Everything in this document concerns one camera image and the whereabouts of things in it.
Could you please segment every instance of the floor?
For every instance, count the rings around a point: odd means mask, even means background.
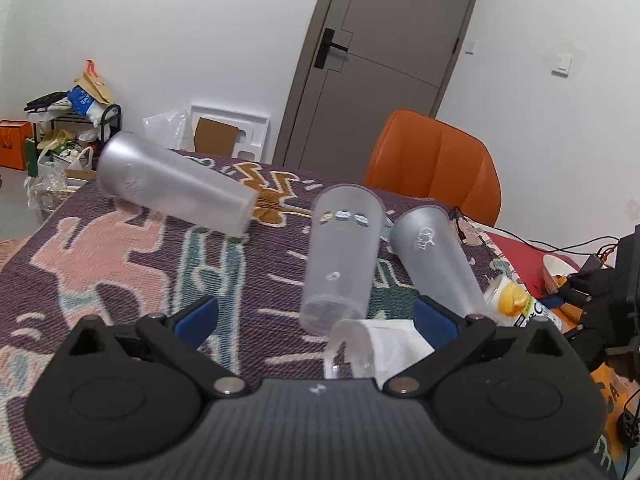
[[[0,242],[31,236],[40,227],[38,212],[27,208],[26,171],[0,166]]]

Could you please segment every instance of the orange chair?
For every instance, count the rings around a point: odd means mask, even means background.
[[[364,184],[459,206],[465,215],[489,226],[495,224],[502,202],[500,181],[485,145],[410,110],[397,110],[389,117],[373,148]]]

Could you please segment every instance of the gray door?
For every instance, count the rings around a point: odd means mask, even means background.
[[[361,182],[394,110],[434,110],[470,1],[332,0],[285,165]]]

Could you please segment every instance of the blue gripper pad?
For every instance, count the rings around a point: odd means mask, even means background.
[[[192,348],[198,348],[218,325],[218,300],[209,296],[199,304],[188,306],[185,311],[172,330]]]
[[[442,313],[446,312],[446,309],[441,305],[436,309],[431,304],[432,301],[425,296],[415,300],[414,326],[425,341],[437,350],[460,335],[459,320],[462,318],[452,312],[450,312],[451,316],[447,317]]]

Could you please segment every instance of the patterned tablecloth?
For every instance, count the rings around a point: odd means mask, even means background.
[[[26,397],[71,327],[90,313],[127,323],[159,310],[172,314],[212,294],[220,321],[201,348],[205,354],[250,384],[265,376],[322,377],[324,340],[306,334],[297,317],[312,202],[336,183],[257,162],[191,155],[260,192],[244,237],[105,198],[92,182],[0,272],[0,479],[17,478],[38,461],[24,425]],[[425,202],[377,193],[391,221]],[[461,227],[482,287],[513,270],[483,234],[466,222]],[[369,317],[410,318],[418,292],[384,239],[378,257]]]

